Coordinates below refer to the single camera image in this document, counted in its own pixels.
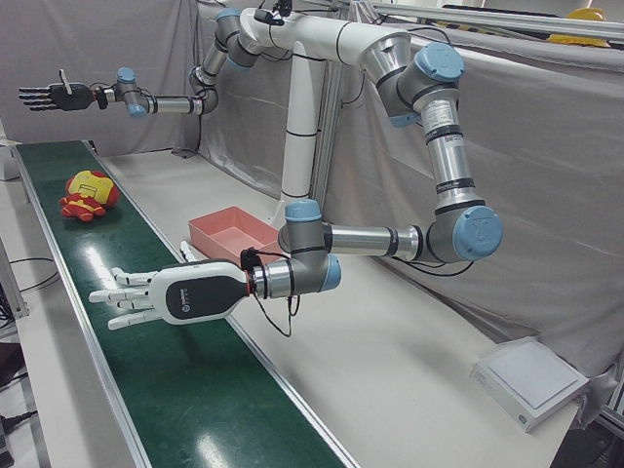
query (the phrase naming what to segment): white robotic hand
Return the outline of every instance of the white robotic hand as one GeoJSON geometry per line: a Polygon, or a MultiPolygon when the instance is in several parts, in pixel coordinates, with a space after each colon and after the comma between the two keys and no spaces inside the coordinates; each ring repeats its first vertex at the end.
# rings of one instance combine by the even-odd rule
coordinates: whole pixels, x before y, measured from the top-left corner
{"type": "Polygon", "coordinates": [[[222,319],[250,295],[248,275],[228,260],[204,260],[165,267],[148,273],[111,269],[120,286],[89,294],[90,302],[140,312],[108,322],[111,330],[162,319],[172,325],[222,319]]]}

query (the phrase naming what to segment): conveyor belt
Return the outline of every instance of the conveyor belt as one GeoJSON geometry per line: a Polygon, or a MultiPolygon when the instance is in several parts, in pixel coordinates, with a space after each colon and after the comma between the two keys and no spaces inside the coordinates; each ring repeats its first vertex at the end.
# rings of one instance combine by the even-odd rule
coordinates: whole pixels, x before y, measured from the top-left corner
{"type": "Polygon", "coordinates": [[[115,309],[88,301],[91,291],[112,286],[106,269],[150,271],[176,258],[125,196],[91,223],[60,215],[70,177],[105,172],[86,143],[22,144],[18,153],[26,189],[65,270],[63,281],[138,466],[350,465],[348,454],[294,393],[289,398],[227,322],[173,327],[157,321],[109,331],[115,309]]]}

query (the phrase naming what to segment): stuffed toy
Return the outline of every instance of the stuffed toy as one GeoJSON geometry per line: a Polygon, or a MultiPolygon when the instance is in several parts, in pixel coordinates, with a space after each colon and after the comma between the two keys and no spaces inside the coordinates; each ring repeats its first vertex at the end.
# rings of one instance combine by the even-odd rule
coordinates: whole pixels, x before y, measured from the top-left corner
{"type": "Polygon", "coordinates": [[[67,181],[65,192],[67,195],[59,200],[60,213],[84,222],[106,215],[106,210],[119,200],[117,186],[99,171],[81,171],[67,181]]]}

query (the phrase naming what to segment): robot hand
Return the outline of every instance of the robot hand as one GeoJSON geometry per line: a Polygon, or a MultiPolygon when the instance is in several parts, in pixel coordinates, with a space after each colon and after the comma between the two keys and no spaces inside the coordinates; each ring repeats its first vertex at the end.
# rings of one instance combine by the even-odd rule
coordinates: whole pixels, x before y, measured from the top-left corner
{"type": "Polygon", "coordinates": [[[19,98],[30,110],[81,110],[96,100],[94,92],[81,83],[67,83],[63,70],[58,71],[61,83],[46,88],[19,88],[19,98]]]}
{"type": "Polygon", "coordinates": [[[158,319],[172,325],[222,319],[250,295],[247,273],[228,260],[184,263],[148,273],[113,268],[111,273],[117,283],[128,288],[95,291],[89,301],[141,309],[110,320],[111,330],[158,319]]]}

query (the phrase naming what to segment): yellow hard hat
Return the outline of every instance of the yellow hard hat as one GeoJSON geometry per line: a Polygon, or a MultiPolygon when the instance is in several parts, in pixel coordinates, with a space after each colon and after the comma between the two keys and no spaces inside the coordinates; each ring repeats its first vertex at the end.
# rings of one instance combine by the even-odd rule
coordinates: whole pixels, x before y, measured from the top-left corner
{"type": "MultiPolygon", "coordinates": [[[[569,20],[605,21],[605,11],[600,8],[579,8],[566,16],[569,20]]],[[[611,47],[604,39],[593,37],[565,36],[551,34],[548,42],[557,44],[573,44],[576,46],[611,47]]]]}

